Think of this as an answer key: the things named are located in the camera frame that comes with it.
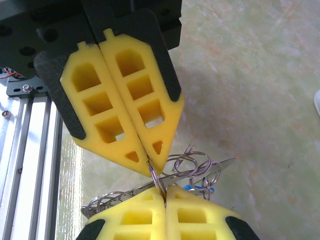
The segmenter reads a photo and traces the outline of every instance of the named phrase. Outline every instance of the metal bracket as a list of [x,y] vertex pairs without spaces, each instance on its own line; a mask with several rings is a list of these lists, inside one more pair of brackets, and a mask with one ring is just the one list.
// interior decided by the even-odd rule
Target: metal bracket
[[18,97],[20,99],[24,99],[46,96],[48,94],[48,90],[43,81],[34,76],[24,80],[9,80],[6,94],[10,98]]

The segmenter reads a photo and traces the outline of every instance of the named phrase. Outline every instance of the floor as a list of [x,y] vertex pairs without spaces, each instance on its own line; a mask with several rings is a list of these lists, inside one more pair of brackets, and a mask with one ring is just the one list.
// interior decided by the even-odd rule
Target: floor
[[[183,0],[170,51],[185,97],[171,152],[236,157],[212,201],[262,240],[319,239],[319,13],[320,0]],[[71,240],[81,205],[148,179],[63,136],[57,239]]]

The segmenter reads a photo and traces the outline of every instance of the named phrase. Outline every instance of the silver ring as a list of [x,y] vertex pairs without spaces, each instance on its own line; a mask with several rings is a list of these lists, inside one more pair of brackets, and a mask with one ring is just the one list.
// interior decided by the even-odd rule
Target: silver ring
[[149,172],[150,172],[151,177],[153,179],[155,187],[158,189],[158,191],[161,194],[161,196],[163,197],[164,201],[166,201],[167,190],[166,190],[164,184],[162,183],[162,181],[159,180],[159,176],[157,175],[156,170],[155,170],[154,166],[152,165],[152,163],[149,160],[146,163],[148,165],[148,169],[149,169]]

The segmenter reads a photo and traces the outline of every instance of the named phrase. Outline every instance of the key ring bundle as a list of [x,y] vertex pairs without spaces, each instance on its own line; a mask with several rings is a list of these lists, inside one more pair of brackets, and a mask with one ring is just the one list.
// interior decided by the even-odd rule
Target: key ring bundle
[[[150,161],[148,161],[148,168],[151,173],[153,181],[145,183],[141,186],[130,189],[126,192],[114,191],[103,194],[102,196],[95,197],[88,205],[81,207],[81,213],[87,218],[98,214],[106,209],[109,209],[119,203],[128,200],[137,194],[150,189],[154,186],[157,187],[160,194],[166,199],[167,190],[169,185],[177,185],[177,182],[182,179],[188,179],[189,185],[183,187],[185,190],[192,192],[195,195],[203,196],[204,199],[210,200],[211,194],[214,192],[213,185],[218,181],[221,172],[224,168],[229,166],[235,158],[230,158],[222,162],[213,161],[206,153],[200,151],[192,151],[193,147],[190,145],[183,154],[171,154],[167,159],[168,162],[173,162],[171,174],[165,172],[163,176],[158,176]],[[198,164],[195,157],[203,156],[206,160]],[[194,169],[180,171],[179,168],[183,162],[191,162],[194,164]]]

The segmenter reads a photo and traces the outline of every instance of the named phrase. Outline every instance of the yellow foam pad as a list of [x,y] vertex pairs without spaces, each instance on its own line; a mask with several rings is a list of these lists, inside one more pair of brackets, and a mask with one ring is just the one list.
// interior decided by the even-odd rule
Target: yellow foam pad
[[96,240],[236,240],[226,223],[230,216],[242,219],[231,210],[172,185],[166,207],[153,187],[94,215],[86,224],[105,220]]
[[171,185],[166,197],[167,240],[236,240],[226,217],[235,212]]
[[171,101],[152,48],[145,42],[105,32],[106,41],[78,44],[61,85],[86,133],[73,138],[82,148],[150,176],[150,159],[161,174],[184,106]]
[[153,187],[90,218],[105,220],[96,240],[165,240],[164,200]]
[[60,79],[86,133],[85,139],[74,137],[74,141],[148,176],[147,156],[99,47],[81,42],[78,48],[69,56]]
[[102,55],[119,89],[142,145],[161,174],[184,106],[171,101],[150,45],[128,35],[104,31]]

